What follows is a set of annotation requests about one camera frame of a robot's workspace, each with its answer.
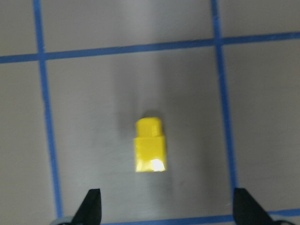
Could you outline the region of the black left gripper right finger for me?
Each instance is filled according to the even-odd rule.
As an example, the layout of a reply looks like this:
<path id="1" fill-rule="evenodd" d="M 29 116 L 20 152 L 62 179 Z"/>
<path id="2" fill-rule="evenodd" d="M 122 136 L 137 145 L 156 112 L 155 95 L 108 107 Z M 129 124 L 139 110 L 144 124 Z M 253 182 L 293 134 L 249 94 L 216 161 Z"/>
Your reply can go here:
<path id="1" fill-rule="evenodd" d="M 274 220 L 245 188 L 235 188 L 232 215 L 237 225 L 271 225 Z"/>

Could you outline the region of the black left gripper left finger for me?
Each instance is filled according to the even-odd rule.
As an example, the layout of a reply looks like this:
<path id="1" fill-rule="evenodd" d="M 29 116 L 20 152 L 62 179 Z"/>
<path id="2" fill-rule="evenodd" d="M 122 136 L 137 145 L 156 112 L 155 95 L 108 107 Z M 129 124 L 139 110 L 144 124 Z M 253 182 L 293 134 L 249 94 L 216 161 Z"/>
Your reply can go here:
<path id="1" fill-rule="evenodd" d="M 99 225 L 102 219 L 101 191 L 90 189 L 72 219 L 73 225 Z"/>

